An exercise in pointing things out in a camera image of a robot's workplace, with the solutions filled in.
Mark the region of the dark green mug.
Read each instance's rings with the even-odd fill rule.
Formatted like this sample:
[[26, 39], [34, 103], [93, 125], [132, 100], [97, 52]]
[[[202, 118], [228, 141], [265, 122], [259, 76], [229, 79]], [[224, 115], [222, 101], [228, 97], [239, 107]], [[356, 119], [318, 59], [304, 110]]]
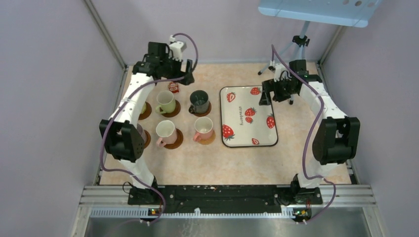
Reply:
[[203, 90], [196, 90], [190, 95], [189, 113], [204, 114], [209, 108], [209, 95]]

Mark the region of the light green mug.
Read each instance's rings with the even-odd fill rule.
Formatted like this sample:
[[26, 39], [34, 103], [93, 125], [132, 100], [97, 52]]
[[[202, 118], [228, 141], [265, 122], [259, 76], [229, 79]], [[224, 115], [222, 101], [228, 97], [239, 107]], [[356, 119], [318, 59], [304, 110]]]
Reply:
[[175, 111], [176, 101], [171, 91], [165, 90], [159, 92], [157, 102], [156, 112], [158, 114], [169, 114]]

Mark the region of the white strawberry tray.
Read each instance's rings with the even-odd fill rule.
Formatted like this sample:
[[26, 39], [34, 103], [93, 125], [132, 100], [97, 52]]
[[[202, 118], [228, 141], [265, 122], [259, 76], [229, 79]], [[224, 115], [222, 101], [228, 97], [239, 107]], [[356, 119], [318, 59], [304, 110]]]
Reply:
[[262, 86], [227, 86], [219, 92], [222, 142], [229, 148], [272, 147], [279, 141], [271, 105], [259, 105]]

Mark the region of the dark brown round coaster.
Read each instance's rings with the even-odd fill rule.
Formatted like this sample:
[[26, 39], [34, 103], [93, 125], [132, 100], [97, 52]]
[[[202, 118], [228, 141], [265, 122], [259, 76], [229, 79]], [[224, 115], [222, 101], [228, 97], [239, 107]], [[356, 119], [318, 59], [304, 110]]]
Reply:
[[176, 115], [178, 115], [181, 111], [181, 105], [178, 100], [175, 100], [175, 110], [171, 113], [163, 113], [162, 116], [166, 118], [172, 118]]

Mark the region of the dark brown wooden coaster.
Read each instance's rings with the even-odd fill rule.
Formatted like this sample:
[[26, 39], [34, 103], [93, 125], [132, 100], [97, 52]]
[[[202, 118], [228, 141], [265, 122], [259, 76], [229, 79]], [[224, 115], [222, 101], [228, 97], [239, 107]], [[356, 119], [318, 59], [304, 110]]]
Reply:
[[211, 102], [206, 102], [203, 105], [191, 105], [189, 113], [196, 117], [207, 116], [211, 112]]

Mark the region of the brown wooden round coaster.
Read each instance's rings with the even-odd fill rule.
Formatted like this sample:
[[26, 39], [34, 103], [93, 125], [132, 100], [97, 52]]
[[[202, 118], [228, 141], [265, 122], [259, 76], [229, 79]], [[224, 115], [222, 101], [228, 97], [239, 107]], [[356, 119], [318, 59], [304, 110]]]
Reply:
[[139, 115], [138, 120], [144, 120], [144, 119], [148, 118], [150, 116], [151, 112], [152, 112], [151, 105], [147, 102], [147, 110], [145, 111], [144, 114]]

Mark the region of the pale pink mug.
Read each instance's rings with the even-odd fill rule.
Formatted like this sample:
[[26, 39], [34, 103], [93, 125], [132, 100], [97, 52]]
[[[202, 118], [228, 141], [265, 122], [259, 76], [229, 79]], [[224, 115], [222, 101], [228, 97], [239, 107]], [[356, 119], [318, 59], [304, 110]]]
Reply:
[[172, 145], [177, 140], [177, 130], [174, 123], [170, 120], [164, 120], [158, 123], [156, 126], [156, 134], [158, 139], [156, 145], [158, 147], [164, 147], [166, 145]]

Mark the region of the woven rattan coaster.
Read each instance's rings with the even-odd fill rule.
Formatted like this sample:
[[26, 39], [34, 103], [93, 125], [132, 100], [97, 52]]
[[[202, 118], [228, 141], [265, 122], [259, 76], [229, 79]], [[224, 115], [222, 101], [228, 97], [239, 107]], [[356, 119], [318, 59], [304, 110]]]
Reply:
[[209, 145], [209, 144], [211, 144], [214, 140], [216, 139], [216, 133], [213, 131], [212, 132], [212, 135], [211, 135], [211, 137], [210, 138], [208, 138], [208, 139], [201, 139], [201, 140], [199, 140], [198, 141], [198, 143], [199, 144], [201, 144], [201, 145]]

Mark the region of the purple mug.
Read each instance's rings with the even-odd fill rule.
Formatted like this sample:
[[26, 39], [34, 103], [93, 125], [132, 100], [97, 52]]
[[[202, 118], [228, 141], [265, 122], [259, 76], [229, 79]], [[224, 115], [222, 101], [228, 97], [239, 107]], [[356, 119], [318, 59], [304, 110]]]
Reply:
[[146, 143], [147, 142], [147, 135], [143, 129], [143, 127], [140, 124], [137, 124], [136, 129], [139, 133], [139, 135], [141, 136], [141, 138], [143, 139], [143, 141]]

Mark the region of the yellow-green mug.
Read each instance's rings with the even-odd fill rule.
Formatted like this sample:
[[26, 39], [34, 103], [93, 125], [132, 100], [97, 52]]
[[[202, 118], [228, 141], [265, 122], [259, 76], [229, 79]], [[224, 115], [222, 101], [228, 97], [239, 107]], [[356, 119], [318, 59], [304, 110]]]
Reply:
[[141, 110], [141, 115], [142, 114], [144, 114], [145, 113], [145, 111], [147, 110], [147, 102], [145, 102], [144, 104], [143, 104], [143, 107], [142, 107], [142, 110]]

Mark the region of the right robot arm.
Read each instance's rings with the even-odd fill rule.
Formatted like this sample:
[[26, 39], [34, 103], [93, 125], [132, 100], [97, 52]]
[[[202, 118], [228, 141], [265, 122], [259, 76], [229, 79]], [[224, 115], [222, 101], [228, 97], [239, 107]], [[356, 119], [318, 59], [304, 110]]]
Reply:
[[314, 139], [307, 138], [304, 143], [302, 172], [293, 178], [288, 191], [293, 202], [304, 203], [318, 197], [318, 187], [331, 170], [355, 157], [361, 123], [338, 108], [320, 76], [307, 71], [305, 60], [287, 65], [271, 60], [267, 68], [274, 77], [262, 83], [259, 105], [297, 95], [315, 115], [313, 125], [318, 129]]

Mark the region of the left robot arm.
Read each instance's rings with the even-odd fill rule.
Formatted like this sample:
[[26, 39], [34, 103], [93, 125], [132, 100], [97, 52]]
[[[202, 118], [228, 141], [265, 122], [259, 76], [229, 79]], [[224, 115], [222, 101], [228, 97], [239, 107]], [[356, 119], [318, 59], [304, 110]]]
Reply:
[[111, 154], [123, 164], [125, 168], [120, 172], [131, 176], [133, 185], [141, 189], [139, 196], [146, 204], [155, 203], [159, 194], [152, 187], [155, 176], [142, 158], [145, 141], [138, 129], [139, 116], [157, 83], [194, 83], [193, 61], [188, 59], [185, 70], [182, 70], [185, 49], [185, 42], [174, 39], [170, 43], [149, 42], [147, 54], [132, 68], [131, 82], [118, 107], [99, 124], [101, 153]]

